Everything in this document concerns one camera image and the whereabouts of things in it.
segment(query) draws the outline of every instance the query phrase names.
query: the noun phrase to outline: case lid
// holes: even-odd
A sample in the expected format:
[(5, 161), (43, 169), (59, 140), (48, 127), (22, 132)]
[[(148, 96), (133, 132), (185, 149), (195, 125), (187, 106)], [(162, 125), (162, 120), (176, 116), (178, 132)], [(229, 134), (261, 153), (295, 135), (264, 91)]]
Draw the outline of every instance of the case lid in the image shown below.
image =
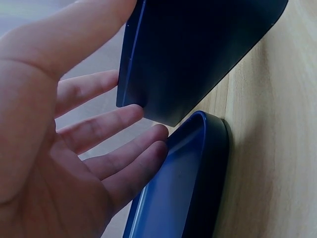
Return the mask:
[(132, 202), (124, 238), (213, 233), (229, 154), (226, 126), (199, 111), (169, 137), (167, 145), (161, 170)]
[(281, 16), (287, 0), (138, 0), (125, 28), (117, 106), (175, 126)]

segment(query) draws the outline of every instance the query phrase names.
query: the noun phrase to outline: blue plastic container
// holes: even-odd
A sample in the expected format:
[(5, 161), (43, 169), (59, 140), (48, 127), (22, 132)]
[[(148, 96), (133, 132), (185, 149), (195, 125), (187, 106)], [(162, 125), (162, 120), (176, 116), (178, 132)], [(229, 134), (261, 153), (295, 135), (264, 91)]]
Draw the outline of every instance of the blue plastic container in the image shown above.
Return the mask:
[(196, 112), (167, 145), (169, 154), (161, 170), (132, 202), (124, 238), (213, 233), (229, 154), (226, 126), (215, 116)]

